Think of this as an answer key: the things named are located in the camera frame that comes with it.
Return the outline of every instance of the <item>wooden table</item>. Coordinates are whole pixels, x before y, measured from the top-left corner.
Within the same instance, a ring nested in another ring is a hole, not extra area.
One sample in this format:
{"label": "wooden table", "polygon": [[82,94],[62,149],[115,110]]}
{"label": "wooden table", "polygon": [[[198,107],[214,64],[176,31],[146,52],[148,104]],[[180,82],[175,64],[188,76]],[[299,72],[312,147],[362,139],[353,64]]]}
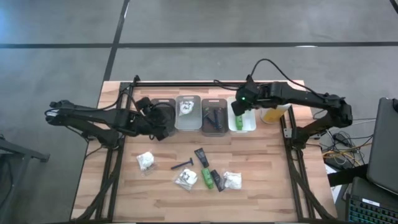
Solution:
{"label": "wooden table", "polygon": [[[98,107],[113,103],[120,82],[104,82]],[[134,98],[175,98],[178,95],[200,95],[205,98],[227,98],[234,91],[215,87],[142,87],[134,89]],[[293,105],[297,126],[312,122],[310,108]],[[121,176],[116,197],[114,222],[273,222],[296,221],[296,212],[287,167],[280,124],[265,124],[256,111],[257,129],[251,133],[227,133],[222,138],[204,137],[201,133],[177,133],[161,142],[148,136],[128,137],[124,147]],[[88,152],[98,148],[91,142]],[[208,190],[194,154],[205,150],[210,169],[220,175],[226,170],[241,172],[242,190]],[[148,176],[139,170],[136,156],[151,151],[157,169]],[[98,193],[103,175],[106,150],[92,154],[84,163],[73,208],[78,217]],[[174,183],[178,170],[170,167],[193,158],[199,178],[191,192]],[[319,147],[307,146],[304,159],[310,188],[328,212],[336,216],[325,166]],[[307,209],[300,193],[304,214]]]}

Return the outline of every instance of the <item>gray floor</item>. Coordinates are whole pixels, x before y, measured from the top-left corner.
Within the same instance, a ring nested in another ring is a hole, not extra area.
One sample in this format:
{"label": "gray floor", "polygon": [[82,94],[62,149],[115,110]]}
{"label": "gray floor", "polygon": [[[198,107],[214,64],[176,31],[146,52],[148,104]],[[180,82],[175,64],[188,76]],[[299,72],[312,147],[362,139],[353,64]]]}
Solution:
{"label": "gray floor", "polygon": [[[122,4],[0,0],[0,44],[111,43]],[[132,0],[121,42],[398,41],[397,22],[388,0]],[[0,49],[0,133],[51,153],[47,164],[29,166],[10,223],[68,220],[86,143],[65,128],[49,126],[43,112],[51,101],[63,99],[95,106],[109,52]],[[256,60],[268,57],[314,90],[345,96],[355,118],[372,118],[380,97],[398,96],[397,54],[398,47],[119,49],[111,80],[134,75],[143,80],[242,80]],[[282,79],[266,63],[255,78]],[[365,136],[373,126],[345,131]]]}

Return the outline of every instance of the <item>electrical cable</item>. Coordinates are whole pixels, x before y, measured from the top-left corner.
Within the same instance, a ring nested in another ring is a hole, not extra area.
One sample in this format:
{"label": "electrical cable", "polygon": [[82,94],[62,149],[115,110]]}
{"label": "electrical cable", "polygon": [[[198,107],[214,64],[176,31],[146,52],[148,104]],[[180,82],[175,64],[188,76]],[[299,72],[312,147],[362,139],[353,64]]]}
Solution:
{"label": "electrical cable", "polygon": [[237,91],[237,90],[239,90],[240,87],[241,87],[240,85],[226,84],[226,83],[223,83],[223,82],[221,82],[221,81],[219,81],[219,80],[213,80],[213,83],[214,83],[216,86],[221,87],[221,88],[223,88],[223,89],[225,89],[225,90]]}
{"label": "electrical cable", "polygon": [[175,112],[175,108],[174,108],[173,105],[171,105],[170,103],[160,102],[160,103],[156,103],[156,104],[154,105],[154,107],[159,106],[159,105],[167,105],[167,106],[171,107],[171,108],[173,109],[173,116],[172,116],[172,119],[175,118],[176,112]]}
{"label": "electrical cable", "polygon": [[83,135],[81,135],[78,131],[72,129],[71,127],[65,126],[67,129],[73,131],[74,133],[76,133],[77,135],[79,135],[80,137],[82,137],[88,144],[88,139],[86,137],[84,137]]}
{"label": "electrical cable", "polygon": [[[328,152],[323,153],[322,156],[323,156],[324,158],[335,158],[335,157],[340,156],[340,154],[341,154],[341,155],[344,156],[344,157],[350,157],[350,158],[352,158],[352,159],[355,161],[355,163],[357,163],[357,164],[360,166],[361,164],[360,164],[353,156],[349,155],[348,153],[353,152],[353,151],[357,151],[357,150],[359,150],[359,149],[360,149],[361,147],[363,147],[363,146],[368,146],[368,145],[372,144],[371,142],[368,143],[372,138],[373,138],[373,136],[370,136],[370,138],[369,138],[365,143],[363,143],[363,144],[360,145],[360,146],[351,147],[351,148],[349,148],[349,149],[335,149],[335,150],[337,150],[337,152],[328,151]],[[365,164],[364,159],[363,159],[363,157],[364,157],[363,152],[361,152],[361,151],[358,151],[358,152],[359,152],[359,155],[360,155],[360,157],[361,157],[362,163]]]}
{"label": "electrical cable", "polygon": [[[339,152],[339,150],[336,148],[336,145],[338,143],[335,142],[335,139],[333,138],[331,132],[329,130],[327,130],[326,132],[329,134],[331,142],[333,143],[332,146],[327,149],[327,151],[337,151],[337,152]],[[349,159],[347,159],[347,157],[344,154],[342,154],[342,156],[345,158],[345,160],[344,160],[344,163],[342,163],[341,165],[344,165],[348,161],[351,164],[351,167],[355,166]]]}
{"label": "electrical cable", "polygon": [[369,135],[369,136],[365,136],[365,137],[351,137],[350,139],[364,139],[364,138],[370,138],[373,137],[373,134]]}
{"label": "electrical cable", "polygon": [[104,147],[101,146],[101,147],[95,149],[94,151],[89,152],[89,153],[85,156],[85,159],[87,159],[87,157],[88,157],[89,155],[91,155],[92,153],[95,153],[95,152],[97,152],[98,150],[100,150],[100,149],[102,149],[102,148],[104,148]]}
{"label": "electrical cable", "polygon": [[320,99],[322,99],[322,100],[338,100],[338,99],[341,99],[341,98],[338,98],[338,99],[331,99],[331,98],[328,99],[328,98],[325,98],[324,96],[320,96],[317,92],[315,92],[315,91],[312,90],[311,88],[309,88],[309,87],[307,87],[307,86],[305,86],[305,85],[301,85],[301,84],[299,84],[299,83],[297,83],[297,82],[291,80],[291,79],[278,67],[278,65],[276,65],[273,61],[271,61],[271,60],[268,59],[268,58],[263,58],[263,59],[260,59],[260,60],[258,60],[258,61],[256,62],[256,64],[254,65],[254,67],[253,67],[253,69],[252,69],[252,71],[251,71],[251,73],[250,73],[250,76],[251,76],[251,77],[253,76],[254,71],[255,71],[256,68],[257,68],[257,65],[259,65],[259,63],[260,63],[260,62],[263,62],[263,61],[267,61],[267,62],[271,63],[271,64],[280,72],[280,74],[282,74],[288,81],[290,81],[290,82],[292,82],[292,83],[294,83],[294,84],[296,84],[296,85],[298,85],[298,86],[300,86],[300,87],[302,87],[302,88],[304,88],[304,89],[310,91],[310,92],[313,93],[316,97],[318,97],[318,98],[320,98]]}

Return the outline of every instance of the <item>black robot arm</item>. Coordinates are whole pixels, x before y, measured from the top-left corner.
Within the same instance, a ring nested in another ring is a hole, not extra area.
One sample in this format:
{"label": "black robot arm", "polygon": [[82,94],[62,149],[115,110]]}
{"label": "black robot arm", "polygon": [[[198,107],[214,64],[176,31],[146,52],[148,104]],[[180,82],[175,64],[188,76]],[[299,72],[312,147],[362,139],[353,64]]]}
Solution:
{"label": "black robot arm", "polygon": [[287,103],[326,110],[327,114],[324,117],[307,126],[292,130],[291,138],[294,148],[305,148],[305,143],[314,134],[322,133],[332,127],[344,128],[353,122],[351,106],[345,102],[344,98],[327,93],[296,90],[287,82],[257,84],[248,75],[246,83],[237,90],[235,98],[236,101],[231,106],[236,116],[253,108],[276,108],[278,105]]}
{"label": "black robot arm", "polygon": [[[73,127],[81,131],[83,136],[94,136],[106,147],[117,147],[119,133],[127,136],[150,135],[163,140],[169,136],[166,122],[172,114],[154,106],[148,97],[137,101],[142,113],[129,109],[99,110],[74,105],[68,100],[51,102],[52,109],[45,112],[48,124],[54,126]],[[105,124],[109,129],[102,129],[93,123]]]}

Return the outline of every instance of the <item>yellow container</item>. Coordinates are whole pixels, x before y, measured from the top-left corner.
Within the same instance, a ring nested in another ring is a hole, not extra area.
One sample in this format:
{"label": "yellow container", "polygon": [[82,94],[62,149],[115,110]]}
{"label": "yellow container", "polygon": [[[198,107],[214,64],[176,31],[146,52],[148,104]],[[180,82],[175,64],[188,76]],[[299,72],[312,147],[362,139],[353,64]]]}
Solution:
{"label": "yellow container", "polygon": [[286,105],[278,105],[276,109],[274,108],[263,108],[260,112],[260,118],[263,122],[267,124],[278,123],[280,117],[288,110],[291,106],[290,103]]}

